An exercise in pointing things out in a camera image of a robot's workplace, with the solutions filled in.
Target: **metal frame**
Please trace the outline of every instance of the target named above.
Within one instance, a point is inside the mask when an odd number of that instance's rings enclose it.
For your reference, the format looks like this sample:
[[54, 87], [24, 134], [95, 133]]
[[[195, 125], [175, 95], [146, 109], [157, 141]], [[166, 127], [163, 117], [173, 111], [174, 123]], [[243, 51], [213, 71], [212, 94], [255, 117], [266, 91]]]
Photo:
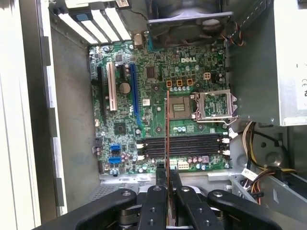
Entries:
[[18, 0], [0, 0], [0, 20], [1, 225], [32, 229], [40, 209]]

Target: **capacitor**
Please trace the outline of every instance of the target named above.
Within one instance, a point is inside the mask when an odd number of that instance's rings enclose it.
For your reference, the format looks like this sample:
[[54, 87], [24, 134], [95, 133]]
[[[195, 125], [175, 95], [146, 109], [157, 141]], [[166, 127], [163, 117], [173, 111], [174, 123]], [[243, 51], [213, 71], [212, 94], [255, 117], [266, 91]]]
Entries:
[[106, 53], [108, 53], [108, 52], [110, 51], [110, 47], [108, 47], [108, 46], [104, 46], [102, 49], [103, 49]]
[[131, 87], [129, 85], [129, 83], [127, 82], [123, 82], [119, 85], [119, 91], [122, 93], [122, 94], [128, 94], [130, 93], [131, 91]]
[[118, 169], [113, 169], [113, 175], [118, 175]]
[[142, 166], [142, 169], [145, 171], [145, 170], [147, 170], [147, 164], [144, 164], [143, 166]]
[[191, 158], [191, 157], [188, 157], [187, 162], [188, 162], [189, 164], [191, 164], [191, 163], [192, 163], [192, 158]]

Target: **sata port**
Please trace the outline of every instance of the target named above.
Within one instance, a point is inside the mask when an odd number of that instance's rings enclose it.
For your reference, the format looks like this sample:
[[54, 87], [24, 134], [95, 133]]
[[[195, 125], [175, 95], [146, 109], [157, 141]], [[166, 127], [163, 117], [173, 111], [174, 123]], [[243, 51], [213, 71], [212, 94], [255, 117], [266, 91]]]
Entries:
[[120, 150], [120, 145], [119, 144], [113, 144], [113, 145], [110, 146], [110, 150], [111, 151]]
[[110, 157], [108, 161], [110, 164], [118, 164], [121, 162], [121, 158], [120, 157]]

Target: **screw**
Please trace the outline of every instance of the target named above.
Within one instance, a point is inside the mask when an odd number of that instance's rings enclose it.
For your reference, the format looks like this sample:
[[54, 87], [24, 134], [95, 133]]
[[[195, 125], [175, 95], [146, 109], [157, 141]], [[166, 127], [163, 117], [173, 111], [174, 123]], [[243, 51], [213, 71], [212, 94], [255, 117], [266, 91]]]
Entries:
[[129, 196], [129, 195], [131, 195], [130, 192], [124, 192], [124, 193], [123, 193], [123, 196]]
[[222, 197], [223, 196], [223, 194], [221, 194], [220, 192], [214, 192], [213, 195], [216, 196], [216, 197]]
[[159, 186], [154, 187], [154, 191], [161, 191], [161, 188]]
[[188, 187], [182, 187], [181, 190], [184, 191], [184, 192], [190, 191], [190, 189]]

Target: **chip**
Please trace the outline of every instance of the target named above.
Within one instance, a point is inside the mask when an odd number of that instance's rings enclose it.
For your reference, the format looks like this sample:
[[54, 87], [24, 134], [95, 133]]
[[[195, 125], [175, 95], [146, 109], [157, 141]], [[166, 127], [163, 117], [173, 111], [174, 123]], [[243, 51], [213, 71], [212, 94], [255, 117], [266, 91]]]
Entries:
[[122, 55], [120, 55], [120, 54], [115, 55], [115, 61], [123, 61]]
[[148, 79], [154, 78], [154, 66], [147, 66], [146, 72], [147, 72], [147, 78]]
[[114, 123], [114, 134], [126, 135], [126, 123], [125, 122]]

